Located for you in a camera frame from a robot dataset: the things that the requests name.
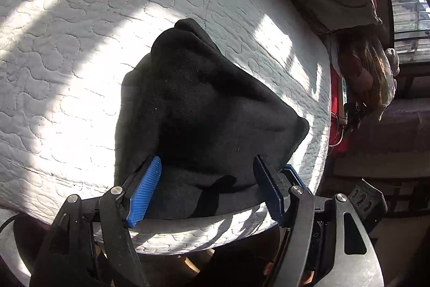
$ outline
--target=black garment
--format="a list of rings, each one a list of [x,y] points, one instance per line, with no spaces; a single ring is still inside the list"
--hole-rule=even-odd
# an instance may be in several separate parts
[[[227,60],[192,19],[164,31],[136,69],[140,91],[128,134],[117,134],[116,184],[148,154],[160,156],[162,175],[146,218],[211,216],[261,203],[254,156],[279,169],[309,131],[305,119]]]

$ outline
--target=black cable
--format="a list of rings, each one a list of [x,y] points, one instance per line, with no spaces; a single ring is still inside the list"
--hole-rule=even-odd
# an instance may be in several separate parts
[[[18,218],[21,214],[15,214],[14,216],[11,216],[9,219],[7,219],[1,226],[0,226],[0,233],[5,229],[7,225],[12,223],[16,218]]]

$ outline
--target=white curved object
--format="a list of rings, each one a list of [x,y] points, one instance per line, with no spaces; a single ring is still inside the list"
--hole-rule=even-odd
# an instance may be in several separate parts
[[[290,163],[317,188],[328,145],[329,60],[289,0],[0,0],[0,205],[52,222],[68,195],[100,196],[112,186],[124,75],[185,17],[308,120]],[[132,233],[137,251],[175,254],[274,222],[263,203],[144,224]]]

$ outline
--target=quilted mattress cover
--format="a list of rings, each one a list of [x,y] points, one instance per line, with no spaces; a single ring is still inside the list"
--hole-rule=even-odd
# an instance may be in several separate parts
[[[1,222],[20,210],[50,223],[70,194],[95,197],[112,186],[124,75],[185,17],[308,120],[290,163],[316,190],[328,147],[329,59],[289,0],[0,0],[0,206],[9,209]],[[272,225],[262,203],[146,220],[131,235],[138,252],[176,254]]]

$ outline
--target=ribbed blue pad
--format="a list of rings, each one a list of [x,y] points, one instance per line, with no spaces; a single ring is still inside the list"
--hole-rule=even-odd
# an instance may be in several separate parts
[[[127,223],[131,228],[135,227],[136,223],[145,216],[160,175],[161,160],[158,156],[155,156],[131,197],[130,211],[127,216]]]

